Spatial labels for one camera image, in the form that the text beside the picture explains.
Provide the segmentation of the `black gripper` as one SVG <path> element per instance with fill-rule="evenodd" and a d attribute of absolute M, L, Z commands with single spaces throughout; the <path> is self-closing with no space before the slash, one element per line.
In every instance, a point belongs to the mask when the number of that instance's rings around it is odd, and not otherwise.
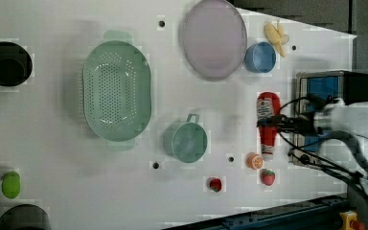
<path fill-rule="evenodd" d="M 257 127 L 286 128 L 287 126 L 290 126 L 289 130 L 293 133 L 316 133 L 313 126 L 313 117 L 310 114 L 300 115 L 290 119 L 286 115 L 280 114 L 262 118 L 257 122 Z"/>

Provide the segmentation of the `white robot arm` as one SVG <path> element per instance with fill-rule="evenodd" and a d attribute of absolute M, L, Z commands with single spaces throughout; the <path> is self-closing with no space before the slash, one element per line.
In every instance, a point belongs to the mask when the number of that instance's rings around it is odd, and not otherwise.
<path fill-rule="evenodd" d="M 343 143 L 348 149 L 345 156 L 341 159 L 333 153 L 321 156 L 322 163 L 318 168 L 368 198 L 368 102 L 346 105 L 342 99 L 336 98 L 317 111 L 291 118 L 275 112 L 265 102 L 261 104 L 264 107 L 258 110 L 257 127 L 263 131 L 262 139 L 284 132 L 316 136 L 320 144 L 330 140 Z"/>

